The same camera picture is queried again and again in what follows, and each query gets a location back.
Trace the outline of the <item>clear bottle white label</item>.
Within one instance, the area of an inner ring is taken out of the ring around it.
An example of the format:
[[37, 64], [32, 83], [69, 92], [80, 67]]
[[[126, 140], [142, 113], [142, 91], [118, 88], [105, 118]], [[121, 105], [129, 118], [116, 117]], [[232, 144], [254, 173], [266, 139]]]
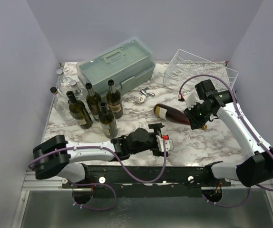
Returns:
[[53, 107], [60, 115], [60, 117], [67, 123], [74, 123], [75, 119], [70, 114], [68, 99], [61, 96], [56, 87], [51, 87], [50, 92], [53, 94], [54, 97]]

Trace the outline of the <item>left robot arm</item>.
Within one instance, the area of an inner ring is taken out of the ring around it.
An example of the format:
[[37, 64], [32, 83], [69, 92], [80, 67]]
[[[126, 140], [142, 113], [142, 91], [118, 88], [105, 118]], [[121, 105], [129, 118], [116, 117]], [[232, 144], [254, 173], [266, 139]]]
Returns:
[[164, 127], [161, 123], [149, 124], [148, 127], [150, 132], [138, 128], [128, 135], [100, 143], [70, 142], [64, 135], [56, 135], [33, 148], [33, 161], [29, 168], [35, 171], [38, 180], [59, 176], [73, 181], [80, 188], [86, 187], [90, 176], [83, 162], [122, 162], [144, 151], [166, 158], [174, 148], [172, 139], [161, 133]]

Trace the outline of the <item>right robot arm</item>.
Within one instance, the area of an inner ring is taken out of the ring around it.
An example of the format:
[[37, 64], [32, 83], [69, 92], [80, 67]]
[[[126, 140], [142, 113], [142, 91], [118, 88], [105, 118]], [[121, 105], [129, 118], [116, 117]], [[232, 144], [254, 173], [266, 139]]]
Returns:
[[273, 179], [273, 147], [254, 129], [244, 116], [231, 89], [219, 92], [210, 79], [195, 85], [201, 103], [185, 98], [187, 116], [191, 129], [200, 129], [213, 115], [230, 130], [244, 154], [240, 164], [224, 161], [213, 162], [203, 174], [204, 183], [214, 186], [220, 179], [241, 182], [246, 187], [259, 185]]

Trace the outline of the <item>dark green bottle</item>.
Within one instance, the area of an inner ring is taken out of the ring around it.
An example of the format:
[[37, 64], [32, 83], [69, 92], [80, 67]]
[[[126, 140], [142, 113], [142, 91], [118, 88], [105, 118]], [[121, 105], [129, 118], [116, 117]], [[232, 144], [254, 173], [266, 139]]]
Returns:
[[99, 121], [99, 114], [101, 113], [101, 109], [99, 106], [101, 103], [101, 96], [93, 90], [91, 83], [86, 83], [85, 87], [88, 92], [88, 95], [86, 97], [87, 105], [92, 113], [93, 118], [96, 121]]

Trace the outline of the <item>green bottle silver foil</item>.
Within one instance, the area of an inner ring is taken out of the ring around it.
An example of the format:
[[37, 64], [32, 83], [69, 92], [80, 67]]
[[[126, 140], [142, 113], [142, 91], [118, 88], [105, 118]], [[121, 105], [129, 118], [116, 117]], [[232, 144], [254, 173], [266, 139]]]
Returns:
[[121, 93], [116, 90], [114, 80], [108, 80], [109, 91], [107, 92], [107, 104], [109, 110], [113, 113], [116, 119], [119, 119], [123, 116], [123, 105], [122, 105], [122, 96]]

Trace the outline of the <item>red wine bottle gold foil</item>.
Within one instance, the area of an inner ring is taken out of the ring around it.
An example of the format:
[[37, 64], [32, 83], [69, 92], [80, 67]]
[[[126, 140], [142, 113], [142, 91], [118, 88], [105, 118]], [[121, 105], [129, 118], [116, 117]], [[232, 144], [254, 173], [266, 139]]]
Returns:
[[172, 123], [182, 124], [182, 125], [189, 125], [192, 130], [194, 129], [202, 129], [207, 130], [208, 127], [206, 124], [202, 126], [192, 126], [190, 120], [187, 116], [178, 109], [173, 107], [167, 106], [165, 104], [156, 104], [153, 109], [154, 114], [164, 120], [170, 121]]

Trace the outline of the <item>green bottle black neck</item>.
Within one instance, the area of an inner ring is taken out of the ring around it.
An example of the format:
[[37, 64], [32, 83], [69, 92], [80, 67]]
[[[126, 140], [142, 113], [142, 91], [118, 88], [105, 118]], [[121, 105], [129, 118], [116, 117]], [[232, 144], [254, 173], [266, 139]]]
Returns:
[[86, 110], [84, 103], [81, 100], [78, 100], [73, 91], [67, 91], [66, 95], [69, 100], [69, 112], [71, 116], [75, 119], [77, 124], [82, 129], [89, 129], [93, 125], [93, 121]]

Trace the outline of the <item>clear bottle silver cap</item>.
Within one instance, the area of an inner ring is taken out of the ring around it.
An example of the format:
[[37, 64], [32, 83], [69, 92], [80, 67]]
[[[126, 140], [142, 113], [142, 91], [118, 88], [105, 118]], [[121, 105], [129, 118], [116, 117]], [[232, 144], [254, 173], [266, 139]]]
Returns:
[[79, 88], [77, 82], [76, 82], [75, 80], [71, 80], [71, 81], [69, 82], [69, 84], [70, 84], [71, 89], [72, 89], [72, 91], [73, 91], [73, 93], [74, 93], [74, 96], [75, 96], [77, 99], [82, 100], [82, 99], [84, 98], [84, 96], [83, 96], [84, 94], [83, 94], [81, 88]]

